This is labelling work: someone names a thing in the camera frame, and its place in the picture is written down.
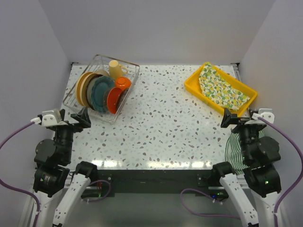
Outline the teal embossed plate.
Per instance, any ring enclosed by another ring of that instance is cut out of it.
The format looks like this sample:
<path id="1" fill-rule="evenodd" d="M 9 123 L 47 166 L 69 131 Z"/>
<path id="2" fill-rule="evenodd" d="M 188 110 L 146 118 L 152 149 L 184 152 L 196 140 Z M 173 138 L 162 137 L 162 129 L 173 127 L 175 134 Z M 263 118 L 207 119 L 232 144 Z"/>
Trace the teal embossed plate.
<path id="1" fill-rule="evenodd" d="M 104 113 L 104 94 L 108 89 L 115 86 L 114 81 L 110 77 L 99 77 L 91 90 L 91 102 L 95 111 Z"/>

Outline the orange plate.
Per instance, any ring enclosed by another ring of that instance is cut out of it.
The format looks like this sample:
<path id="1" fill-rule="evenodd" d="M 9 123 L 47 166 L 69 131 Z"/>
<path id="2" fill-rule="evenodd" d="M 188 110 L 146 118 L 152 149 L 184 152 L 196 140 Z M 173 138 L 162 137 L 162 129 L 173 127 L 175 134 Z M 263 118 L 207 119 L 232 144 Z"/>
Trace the orange plate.
<path id="1" fill-rule="evenodd" d="M 122 92 L 122 89 L 119 87 L 114 87 L 109 91 L 107 96 L 107 108 L 110 113 L 115 114 L 117 112 L 117 104 Z"/>

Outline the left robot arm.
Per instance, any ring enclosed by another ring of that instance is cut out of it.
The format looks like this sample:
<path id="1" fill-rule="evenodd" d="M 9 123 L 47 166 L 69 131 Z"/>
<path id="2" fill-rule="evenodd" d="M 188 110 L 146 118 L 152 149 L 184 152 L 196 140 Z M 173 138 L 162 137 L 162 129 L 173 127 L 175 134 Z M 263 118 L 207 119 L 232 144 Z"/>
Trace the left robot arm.
<path id="1" fill-rule="evenodd" d="M 76 120 L 64 119 L 65 110 L 44 111 L 31 122 L 54 131 L 53 139 L 44 139 L 36 146 L 36 171 L 33 196 L 35 199 L 31 225 L 34 227 L 61 227 L 68 220 L 76 202 L 88 185 L 98 181 L 96 165 L 82 161 L 76 166 L 67 195 L 61 201 L 65 182 L 70 170 L 73 136 L 91 127 L 88 109 L 82 108 L 71 115 Z"/>

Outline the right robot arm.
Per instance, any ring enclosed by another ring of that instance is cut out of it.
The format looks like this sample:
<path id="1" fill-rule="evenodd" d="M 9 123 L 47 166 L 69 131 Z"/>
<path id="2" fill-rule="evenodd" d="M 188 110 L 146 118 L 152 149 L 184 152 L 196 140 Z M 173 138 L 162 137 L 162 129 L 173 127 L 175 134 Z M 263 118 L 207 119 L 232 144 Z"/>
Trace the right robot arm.
<path id="1" fill-rule="evenodd" d="M 244 227 L 272 227 L 275 224 L 274 207 L 281 192 L 281 182 L 273 163 L 281 159 L 279 144 L 271 137 L 259 137 L 259 132 L 274 120 L 270 109 L 251 111 L 250 117 L 243 118 L 228 109 L 223 113 L 221 127 L 234 125 L 232 133 L 240 138 L 242 162 L 246 165 L 244 178 L 256 205 L 251 204 L 229 162 L 215 164 L 207 182 L 225 189 Z"/>

